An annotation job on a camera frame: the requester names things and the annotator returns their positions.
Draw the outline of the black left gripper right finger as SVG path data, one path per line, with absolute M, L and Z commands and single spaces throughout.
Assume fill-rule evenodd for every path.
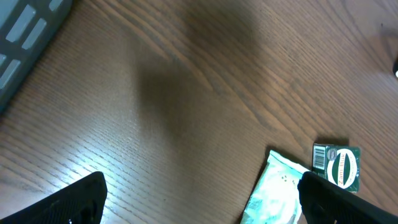
M 298 183 L 299 200 L 307 223 L 397 224 L 397 216 L 332 184 L 313 172 Z

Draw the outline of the light green candy packet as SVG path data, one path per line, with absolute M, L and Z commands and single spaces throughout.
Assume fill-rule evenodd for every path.
M 308 169 L 271 150 L 243 211 L 244 224 L 296 224 L 302 214 L 298 183 Z

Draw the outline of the black round logo packet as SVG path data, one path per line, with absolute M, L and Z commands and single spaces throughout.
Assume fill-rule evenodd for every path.
M 314 143 L 312 172 L 356 194 L 360 186 L 360 157 L 359 147 Z

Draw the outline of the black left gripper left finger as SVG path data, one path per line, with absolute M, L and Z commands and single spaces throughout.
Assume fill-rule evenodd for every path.
M 100 224 L 107 193 L 104 174 L 96 171 L 31 206 L 2 218 L 1 224 Z

